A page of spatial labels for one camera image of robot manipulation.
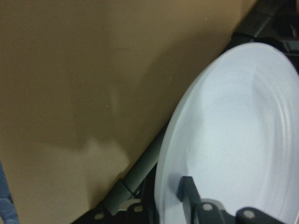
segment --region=screw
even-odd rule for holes
[[[143,210],[142,205],[137,205],[134,207],[134,212],[142,212],[142,210]]]
[[[255,214],[254,214],[254,212],[251,211],[251,210],[245,210],[245,211],[243,212],[243,215],[244,215],[246,218],[250,218],[250,219],[256,217]]]
[[[104,217],[105,217],[105,214],[103,212],[100,212],[94,216],[94,220],[101,220]]]
[[[205,203],[202,205],[202,209],[205,211],[212,211],[213,210],[213,206],[209,203]]]

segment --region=plate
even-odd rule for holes
[[[161,224],[183,224],[176,193],[192,176],[202,198],[235,215],[255,207],[287,223],[299,211],[299,78],[262,43],[239,45],[189,87],[167,128],[156,174]]]

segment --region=dish rack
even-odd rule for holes
[[[295,0],[259,0],[233,33],[223,53],[237,45],[261,42],[283,52],[299,71],[299,14]],[[154,185],[159,150],[167,124],[94,209],[72,224],[158,224]],[[215,200],[200,198],[193,178],[182,176],[177,197],[183,203],[188,224],[282,224],[255,208],[242,208],[228,214]]]

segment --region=cardboard surface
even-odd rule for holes
[[[1,1],[0,159],[21,224],[96,205],[254,2]]]

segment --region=black bracket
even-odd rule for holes
[[[255,208],[242,208],[234,217],[216,203],[203,202],[191,176],[182,177],[178,197],[183,203],[187,224],[283,224]]]
[[[259,0],[232,35],[225,51],[242,43],[263,42],[288,55],[299,53],[299,15],[295,1]]]

